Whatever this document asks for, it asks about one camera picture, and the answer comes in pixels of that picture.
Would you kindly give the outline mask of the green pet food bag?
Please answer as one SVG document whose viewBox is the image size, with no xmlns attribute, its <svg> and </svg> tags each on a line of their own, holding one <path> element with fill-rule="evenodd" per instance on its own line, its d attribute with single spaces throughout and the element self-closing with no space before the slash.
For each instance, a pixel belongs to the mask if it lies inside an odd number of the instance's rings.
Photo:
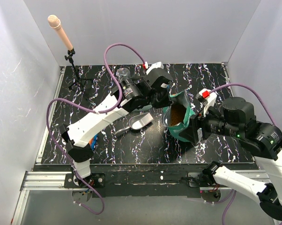
<svg viewBox="0 0 282 225">
<path fill-rule="evenodd" d="M 188 143 L 186 139 L 179 137 L 179 133 L 187 128 L 190 117 L 195 115 L 195 112 L 191 108 L 187 91 L 184 90 L 176 94 L 170 94 L 170 100 L 173 103 L 163 108 L 163 125 L 175 139 Z"/>
</svg>

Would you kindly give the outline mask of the metal food scoop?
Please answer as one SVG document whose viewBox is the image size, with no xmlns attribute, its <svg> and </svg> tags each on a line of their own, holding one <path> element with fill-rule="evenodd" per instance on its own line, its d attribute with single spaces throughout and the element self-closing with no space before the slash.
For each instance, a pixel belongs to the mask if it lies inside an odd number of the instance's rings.
<svg viewBox="0 0 282 225">
<path fill-rule="evenodd" d="M 133 116 L 129 120 L 128 126 L 116 131 L 115 135 L 116 136 L 121 135 L 122 133 L 125 133 L 130 129 L 131 130 L 140 130 L 143 127 L 147 126 L 149 123 L 151 123 L 153 120 L 154 118 L 152 117 L 152 115 L 149 112 Z"/>
</svg>

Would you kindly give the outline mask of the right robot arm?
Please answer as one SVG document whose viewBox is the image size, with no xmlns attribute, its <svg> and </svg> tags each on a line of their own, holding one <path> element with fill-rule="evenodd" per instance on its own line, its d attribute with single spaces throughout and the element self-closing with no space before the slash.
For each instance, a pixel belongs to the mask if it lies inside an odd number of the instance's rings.
<svg viewBox="0 0 282 225">
<path fill-rule="evenodd" d="M 222 110 L 211 106 L 207 115 L 203 111 L 192 115 L 188 128 L 179 136 L 192 144 L 211 134 L 235 138 L 265 170 L 270 181 L 252 180 L 216 161 L 203 169 L 200 177 L 208 186 L 227 186 L 253 199 L 267 215 L 282 222 L 282 131 L 273 124 L 257 121 L 253 104 L 243 98 L 224 100 Z"/>
</svg>

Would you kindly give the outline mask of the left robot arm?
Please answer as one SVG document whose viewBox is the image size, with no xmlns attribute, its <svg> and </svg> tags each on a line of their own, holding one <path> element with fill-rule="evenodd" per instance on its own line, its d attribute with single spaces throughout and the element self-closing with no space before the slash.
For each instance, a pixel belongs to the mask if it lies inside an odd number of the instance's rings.
<svg viewBox="0 0 282 225">
<path fill-rule="evenodd" d="M 91 181 L 90 159 L 94 150 L 90 140 L 131 112 L 170 105 L 169 85 L 173 78 L 164 69 L 149 69 L 145 76 L 131 76 L 129 69 L 120 68 L 117 75 L 121 90 L 113 88 L 95 107 L 95 113 L 90 112 L 74 124 L 59 128 L 66 142 L 67 154 L 74 164 L 74 181 L 82 188 L 87 187 Z"/>
</svg>

